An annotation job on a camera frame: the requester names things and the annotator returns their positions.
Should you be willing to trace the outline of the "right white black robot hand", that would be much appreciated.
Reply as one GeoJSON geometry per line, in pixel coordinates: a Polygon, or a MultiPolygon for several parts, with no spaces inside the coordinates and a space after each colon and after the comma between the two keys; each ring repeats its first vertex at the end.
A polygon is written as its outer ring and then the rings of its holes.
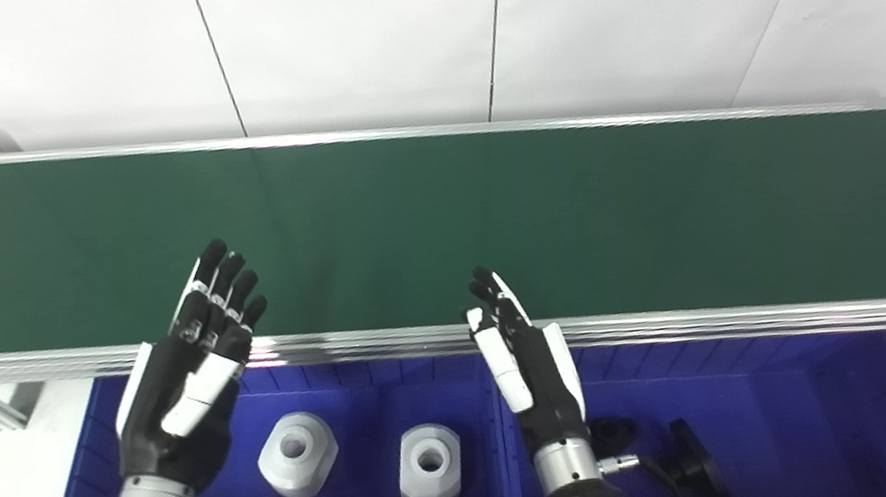
{"type": "Polygon", "coordinates": [[[463,315],[471,340],[517,418],[531,454],[585,439],[585,400],[569,343],[558,323],[534,323],[500,275],[476,267],[469,285],[480,304],[463,315]]]}

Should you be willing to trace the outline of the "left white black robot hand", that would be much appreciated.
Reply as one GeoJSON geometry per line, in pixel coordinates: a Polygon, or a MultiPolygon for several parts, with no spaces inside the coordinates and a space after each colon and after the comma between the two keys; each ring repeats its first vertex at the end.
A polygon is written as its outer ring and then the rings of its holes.
{"type": "Polygon", "coordinates": [[[143,343],[117,415],[120,475],[203,493],[229,455],[230,418],[267,308],[257,273],[220,239],[194,262],[166,335],[143,343]]]}

